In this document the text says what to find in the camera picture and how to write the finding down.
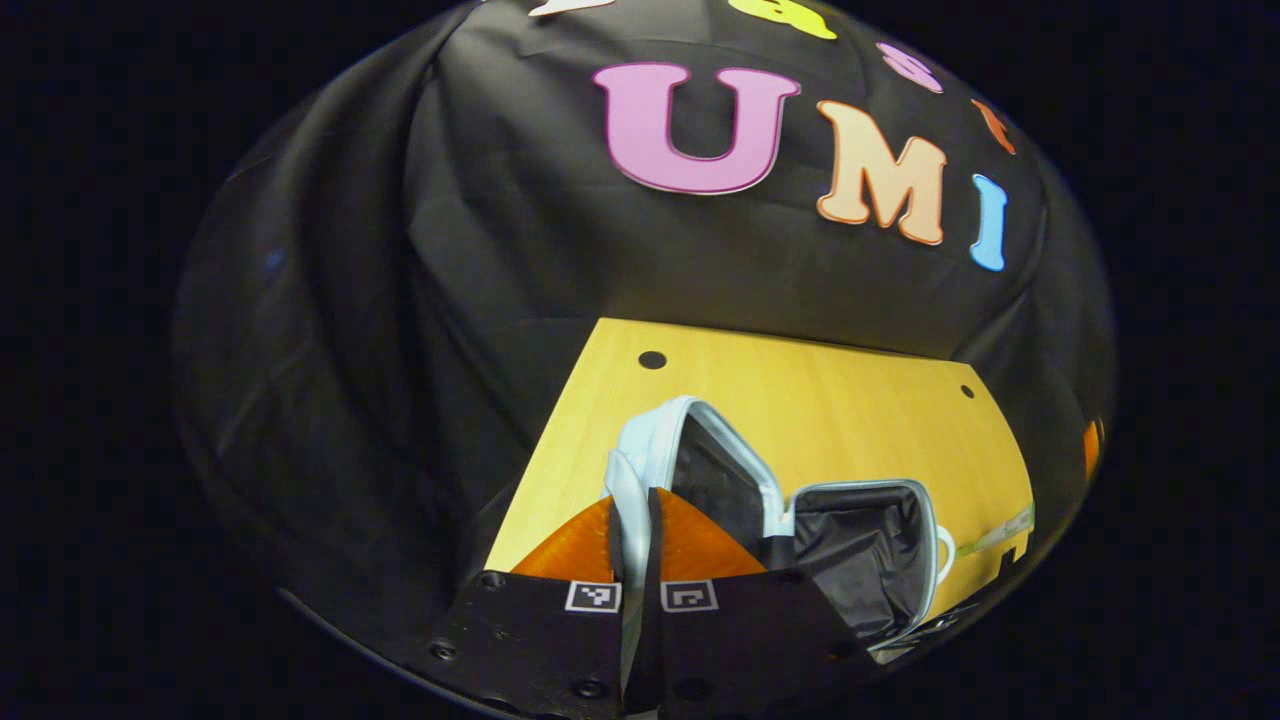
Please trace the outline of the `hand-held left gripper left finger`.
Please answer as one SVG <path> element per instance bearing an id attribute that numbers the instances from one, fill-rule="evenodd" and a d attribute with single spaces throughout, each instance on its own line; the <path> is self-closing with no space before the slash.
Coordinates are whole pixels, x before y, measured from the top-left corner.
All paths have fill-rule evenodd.
<path id="1" fill-rule="evenodd" d="M 613 500 L 599 498 L 511 571 L 470 580 L 431 630 L 435 682 L 517 717 L 622 717 L 614 516 Z"/>

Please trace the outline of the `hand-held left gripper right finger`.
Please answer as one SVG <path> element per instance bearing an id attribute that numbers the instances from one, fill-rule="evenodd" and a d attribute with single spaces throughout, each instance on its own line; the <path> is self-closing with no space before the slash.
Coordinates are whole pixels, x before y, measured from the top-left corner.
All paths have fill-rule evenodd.
<path id="1" fill-rule="evenodd" d="M 827 719 L 882 666 L 803 570 L 694 571 L 694 541 L 745 548 L 680 497 L 650 489 L 653 536 L 628 714 L 654 719 Z"/>

